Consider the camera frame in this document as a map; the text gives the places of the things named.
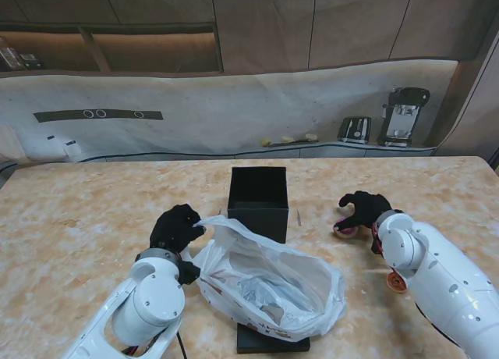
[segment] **coffee machine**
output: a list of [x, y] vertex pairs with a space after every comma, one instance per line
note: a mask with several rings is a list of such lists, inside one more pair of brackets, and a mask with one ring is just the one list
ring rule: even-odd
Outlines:
[[378, 144], [408, 147], [419, 112], [429, 100], [430, 92], [424, 88], [394, 88], [388, 95], [388, 104], [383, 105], [384, 121]]

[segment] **black glove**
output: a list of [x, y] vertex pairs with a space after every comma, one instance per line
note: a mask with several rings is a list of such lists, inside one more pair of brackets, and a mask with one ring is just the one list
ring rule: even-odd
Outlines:
[[355, 205], [356, 211], [350, 217], [336, 224], [336, 230], [353, 228], [355, 226], [367, 226], [370, 228], [383, 212], [390, 211], [390, 203], [383, 195], [372, 195], [366, 191], [356, 191], [355, 194], [346, 194], [340, 199], [340, 207], [348, 203]]
[[196, 281], [200, 276], [201, 270], [197, 268], [190, 261], [179, 260], [179, 284], [180, 285], [190, 285], [192, 282]]
[[206, 231], [204, 226], [193, 227], [201, 217], [188, 204], [176, 205], [156, 221], [150, 235], [149, 247], [160, 247], [179, 254]]

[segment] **countertop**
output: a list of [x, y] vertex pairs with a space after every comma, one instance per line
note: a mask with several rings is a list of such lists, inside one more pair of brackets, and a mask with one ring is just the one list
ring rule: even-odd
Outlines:
[[[189, 203], [202, 217], [227, 206], [232, 166], [282, 165], [288, 241], [340, 268], [347, 313], [303, 358], [460, 358], [386, 286], [370, 232], [332, 235], [338, 200], [367, 190], [436, 226], [499, 285], [499, 177], [480, 158], [335, 158], [48, 164], [21, 169], [0, 190], [0, 357], [61, 357], [148, 246], [160, 214]], [[191, 244], [196, 253], [213, 229]], [[180, 332], [189, 359], [236, 357], [236, 326], [184, 286]], [[175, 341], [164, 357], [181, 358]], [[279, 354], [273, 357], [289, 357]]]

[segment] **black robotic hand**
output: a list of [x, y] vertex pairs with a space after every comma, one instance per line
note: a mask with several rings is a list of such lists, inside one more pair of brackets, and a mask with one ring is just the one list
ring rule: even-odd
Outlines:
[[188, 204], [176, 205], [156, 221], [149, 247], [160, 247], [179, 254], [206, 231], [204, 226], [194, 227], [200, 220], [201, 217]]
[[353, 228], [360, 225], [371, 228], [383, 212], [391, 210], [390, 203], [388, 203], [383, 195], [372, 195], [366, 191], [356, 191], [354, 194], [346, 194], [340, 199], [339, 206], [345, 207], [348, 203], [353, 203], [356, 211], [350, 217], [336, 224], [336, 230]]

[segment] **black square box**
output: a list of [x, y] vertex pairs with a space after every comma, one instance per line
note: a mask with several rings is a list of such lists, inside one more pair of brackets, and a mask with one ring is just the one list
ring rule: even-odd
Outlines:
[[[279, 243], [286, 242], [288, 190], [286, 168], [256, 166], [232, 168], [228, 217]], [[290, 353], [310, 350], [310, 339], [290, 343], [237, 325], [238, 354]]]
[[279, 243], [286, 242], [288, 228], [286, 168], [256, 166], [232, 168], [228, 217]]

